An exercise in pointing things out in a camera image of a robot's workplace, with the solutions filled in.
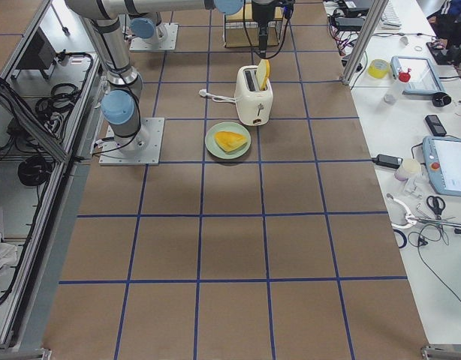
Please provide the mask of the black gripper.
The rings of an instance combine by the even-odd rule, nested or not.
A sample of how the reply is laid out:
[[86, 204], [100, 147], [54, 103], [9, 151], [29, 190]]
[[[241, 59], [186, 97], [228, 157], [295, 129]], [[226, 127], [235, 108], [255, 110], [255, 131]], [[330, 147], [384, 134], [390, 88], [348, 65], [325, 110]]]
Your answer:
[[268, 23], [275, 18], [276, 1], [251, 0], [252, 19], [259, 25], [258, 28], [258, 55], [267, 55], [267, 41], [269, 35]]

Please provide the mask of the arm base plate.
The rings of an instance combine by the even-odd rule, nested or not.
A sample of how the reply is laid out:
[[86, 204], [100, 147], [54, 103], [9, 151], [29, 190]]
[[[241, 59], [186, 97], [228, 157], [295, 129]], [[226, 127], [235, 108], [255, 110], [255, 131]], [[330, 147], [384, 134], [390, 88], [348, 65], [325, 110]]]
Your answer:
[[111, 126], [107, 126], [107, 137], [100, 154], [99, 164], [102, 166], [137, 166], [159, 164], [161, 143], [164, 133], [164, 118], [142, 118], [141, 128], [136, 137], [126, 147], [130, 139], [115, 137]]
[[171, 51], [176, 48], [178, 23], [164, 23], [155, 25], [148, 19], [133, 19], [131, 32], [133, 38], [130, 45], [131, 52], [160, 52]]

